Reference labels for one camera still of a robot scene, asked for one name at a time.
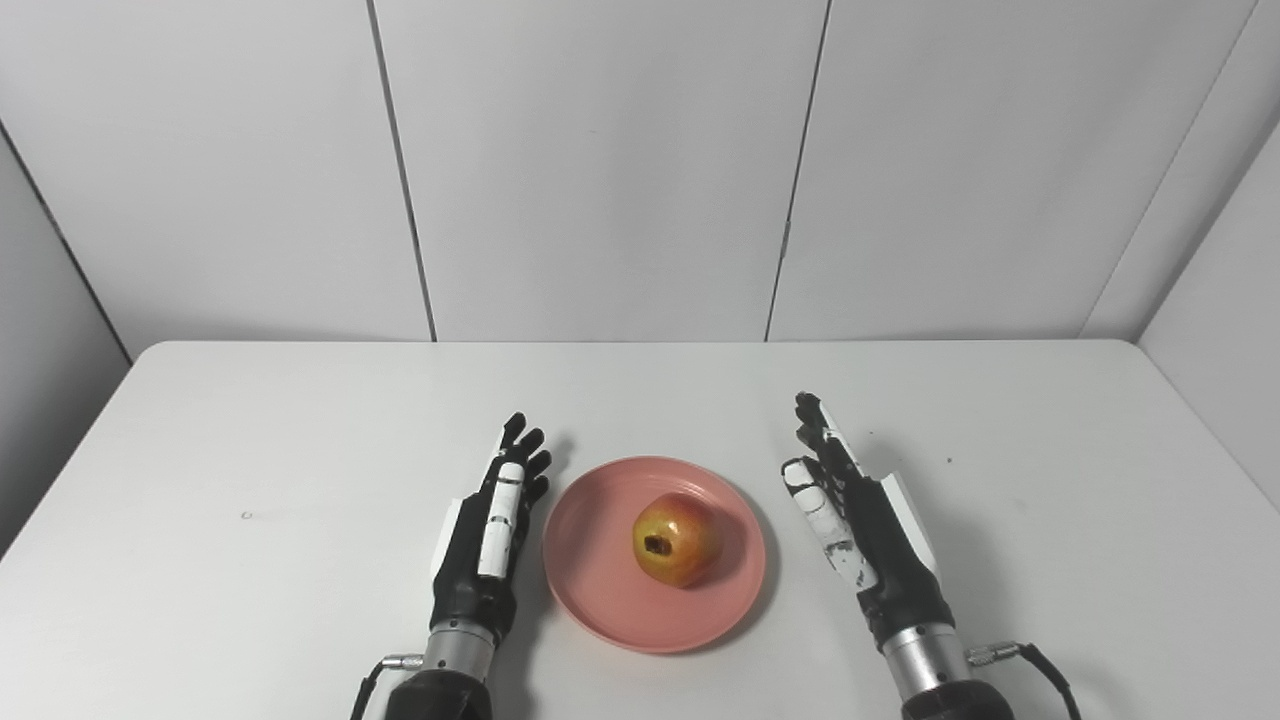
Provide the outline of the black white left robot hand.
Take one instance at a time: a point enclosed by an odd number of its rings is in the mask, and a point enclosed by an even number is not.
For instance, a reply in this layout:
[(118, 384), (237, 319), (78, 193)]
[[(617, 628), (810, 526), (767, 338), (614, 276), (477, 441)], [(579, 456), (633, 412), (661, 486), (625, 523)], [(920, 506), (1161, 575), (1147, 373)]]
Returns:
[[(433, 582), (434, 607), (430, 626), (452, 621), (483, 628), (500, 644), (509, 634), (517, 612), (515, 571), (529, 537), (531, 514), (549, 487), (545, 471), (552, 454), (543, 447), (543, 429), (531, 427), (524, 413), (515, 413), (502, 427), (479, 489), (460, 505), (442, 565)], [(481, 571), (484, 536), (493, 516), (495, 492), (504, 484), (500, 470), (513, 466), (524, 473), (509, 512), (506, 569), (502, 574)]]

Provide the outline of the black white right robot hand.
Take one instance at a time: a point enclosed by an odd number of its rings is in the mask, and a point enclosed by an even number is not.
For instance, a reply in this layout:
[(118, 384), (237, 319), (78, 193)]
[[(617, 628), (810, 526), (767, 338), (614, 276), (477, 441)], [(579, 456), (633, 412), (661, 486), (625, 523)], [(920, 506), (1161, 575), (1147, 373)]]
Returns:
[(828, 564), (852, 589), (877, 648), (915, 626), (954, 626), (931, 541), (905, 484), (876, 479), (819, 397), (795, 397), (796, 437), (809, 448), (781, 469)]

